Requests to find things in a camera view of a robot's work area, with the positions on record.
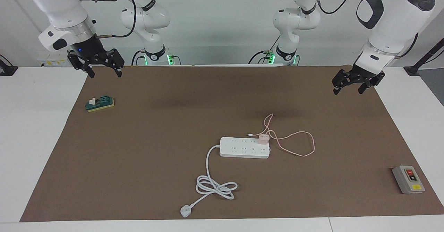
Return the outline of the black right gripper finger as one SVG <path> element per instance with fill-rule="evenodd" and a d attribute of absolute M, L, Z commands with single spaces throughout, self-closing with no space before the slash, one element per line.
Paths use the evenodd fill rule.
<path fill-rule="evenodd" d="M 106 66 L 113 69 L 117 77 L 122 77 L 121 70 L 124 67 L 124 59 L 117 49 L 106 52 Z"/>
<path fill-rule="evenodd" d="M 90 78 L 95 77 L 95 73 L 93 69 L 89 66 L 89 62 L 88 61 L 82 62 L 75 52 L 68 53 L 68 60 L 73 66 L 73 68 L 75 68 L 76 70 L 81 70 L 85 72 L 86 74 L 88 74 Z"/>

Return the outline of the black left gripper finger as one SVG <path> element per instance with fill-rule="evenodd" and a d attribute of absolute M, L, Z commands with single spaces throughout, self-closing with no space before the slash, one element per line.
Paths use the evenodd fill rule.
<path fill-rule="evenodd" d="M 361 84 L 361 86 L 358 88 L 358 93 L 363 94 L 365 90 L 371 87 L 378 86 L 381 80 L 384 78 L 385 74 L 378 74 L 375 77 L 372 77 L 371 79 L 365 78 L 364 82 Z"/>
<path fill-rule="evenodd" d="M 338 95 L 342 88 L 349 85 L 349 74 L 345 70 L 339 70 L 338 73 L 333 77 L 332 84 L 334 86 L 333 93 Z"/>

